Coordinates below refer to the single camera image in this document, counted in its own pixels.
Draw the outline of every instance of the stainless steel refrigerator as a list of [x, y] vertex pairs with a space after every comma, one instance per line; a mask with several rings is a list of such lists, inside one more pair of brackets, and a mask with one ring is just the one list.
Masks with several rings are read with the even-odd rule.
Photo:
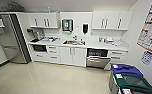
[[10, 62], [31, 61], [16, 14], [0, 14], [0, 44]]

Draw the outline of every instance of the drawer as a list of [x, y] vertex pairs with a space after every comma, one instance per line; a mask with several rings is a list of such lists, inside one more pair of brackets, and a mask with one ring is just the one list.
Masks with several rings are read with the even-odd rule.
[[47, 49], [48, 50], [59, 50], [59, 48], [56, 46], [47, 46]]
[[60, 64], [60, 56], [50, 55], [50, 63], [58, 63]]
[[43, 62], [49, 61], [49, 55], [46, 52], [33, 52], [32, 58], [34, 61], [43, 61]]
[[59, 55], [59, 50], [48, 50], [48, 54], [50, 54], [50, 55]]
[[50, 55], [59, 55], [59, 48], [56, 46], [47, 46], [47, 52]]
[[126, 55], [127, 52], [124, 52], [124, 51], [109, 51], [108, 54], [109, 55], [117, 55], [117, 56], [120, 56], [120, 55]]
[[124, 63], [126, 56], [110, 55], [109, 57], [111, 58], [110, 63]]

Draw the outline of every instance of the kitchen counter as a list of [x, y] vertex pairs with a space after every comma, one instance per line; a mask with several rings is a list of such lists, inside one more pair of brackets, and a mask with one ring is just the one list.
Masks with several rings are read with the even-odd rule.
[[49, 42], [46, 40], [40, 40], [36, 43], [28, 42], [28, 44], [36, 44], [36, 45], [50, 45], [50, 46], [65, 46], [65, 47], [77, 47], [77, 48], [95, 48], [95, 49], [107, 49], [107, 50], [117, 50], [117, 51], [128, 51], [127, 48], [123, 46], [115, 46], [112, 44], [107, 44], [104, 42], [98, 41], [85, 41], [85, 45], [72, 45], [72, 44], [63, 44], [65, 39], [57, 39], [54, 42]]

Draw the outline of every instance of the stainless steel dishwasher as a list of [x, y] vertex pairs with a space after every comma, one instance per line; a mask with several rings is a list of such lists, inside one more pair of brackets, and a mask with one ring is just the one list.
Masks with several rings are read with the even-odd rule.
[[108, 50], [105, 49], [87, 49], [87, 67], [105, 68], [111, 58], [107, 57]]

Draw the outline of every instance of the paper towel dispenser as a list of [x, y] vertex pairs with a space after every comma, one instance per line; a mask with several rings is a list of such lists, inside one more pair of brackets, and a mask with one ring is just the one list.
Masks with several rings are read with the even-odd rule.
[[73, 20], [72, 19], [63, 19], [62, 20], [62, 29], [63, 31], [73, 31]]

